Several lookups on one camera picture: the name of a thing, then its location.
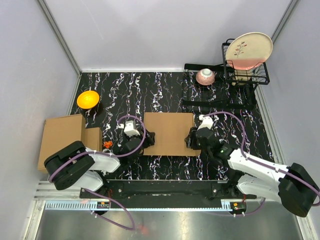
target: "pink bowl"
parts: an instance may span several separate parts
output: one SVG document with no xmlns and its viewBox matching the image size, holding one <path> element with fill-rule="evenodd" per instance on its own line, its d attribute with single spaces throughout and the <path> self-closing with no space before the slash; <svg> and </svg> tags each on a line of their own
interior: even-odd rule
<svg viewBox="0 0 320 240">
<path fill-rule="evenodd" d="M 208 68 L 201 69 L 195 76 L 195 80 L 204 86 L 211 85 L 215 82 L 215 73 Z"/>
</svg>

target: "cardboard box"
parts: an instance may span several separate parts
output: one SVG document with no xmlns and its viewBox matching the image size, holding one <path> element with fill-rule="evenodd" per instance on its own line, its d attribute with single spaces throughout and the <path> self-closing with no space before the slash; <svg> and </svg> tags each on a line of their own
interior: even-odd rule
<svg viewBox="0 0 320 240">
<path fill-rule="evenodd" d="M 194 126 L 194 114 L 184 112 L 146 112 L 144 125 L 155 132 L 155 145 L 144 149 L 147 156 L 198 156 L 200 150 L 187 148 L 185 138 Z"/>
<path fill-rule="evenodd" d="M 74 141 L 85 140 L 86 120 L 81 114 L 45 120 L 38 170 L 47 173 L 45 160 Z"/>
<path fill-rule="evenodd" d="M 102 151 L 102 131 L 100 127 L 87 128 L 84 130 L 83 144 L 91 150 Z"/>
</svg>

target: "small orange item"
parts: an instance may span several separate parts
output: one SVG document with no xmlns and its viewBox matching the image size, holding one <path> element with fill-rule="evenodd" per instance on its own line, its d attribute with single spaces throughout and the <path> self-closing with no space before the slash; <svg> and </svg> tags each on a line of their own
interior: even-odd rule
<svg viewBox="0 0 320 240">
<path fill-rule="evenodd" d="M 106 148 L 106 149 L 109 149 L 113 146 L 113 143 L 112 141 L 105 141 L 103 146 Z"/>
</svg>

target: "metal floor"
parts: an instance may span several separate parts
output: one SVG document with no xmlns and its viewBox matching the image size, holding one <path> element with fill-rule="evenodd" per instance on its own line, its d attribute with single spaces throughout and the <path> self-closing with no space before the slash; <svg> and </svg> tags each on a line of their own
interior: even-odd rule
<svg viewBox="0 0 320 240">
<path fill-rule="evenodd" d="M 248 202 L 248 212 L 258 206 Z M 128 231 L 87 211 L 45 210 L 37 240 L 302 240 L 297 219 L 280 204 L 267 202 L 257 214 L 216 216 L 209 212 L 139 211 L 131 213 L 139 230 Z M 128 224 L 123 211 L 105 217 Z"/>
</svg>

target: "small bowl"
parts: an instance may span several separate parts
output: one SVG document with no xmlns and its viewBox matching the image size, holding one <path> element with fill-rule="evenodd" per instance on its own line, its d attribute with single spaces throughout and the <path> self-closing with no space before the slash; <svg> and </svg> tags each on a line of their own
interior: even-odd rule
<svg viewBox="0 0 320 240">
<path fill-rule="evenodd" d="M 215 73 L 208 68 L 201 69 L 195 76 L 195 80 L 204 86 L 209 86 L 215 82 Z"/>
<path fill-rule="evenodd" d="M 78 96 L 76 104 L 82 109 L 92 109 L 98 104 L 99 100 L 99 94 L 96 91 L 89 90 Z"/>
</svg>

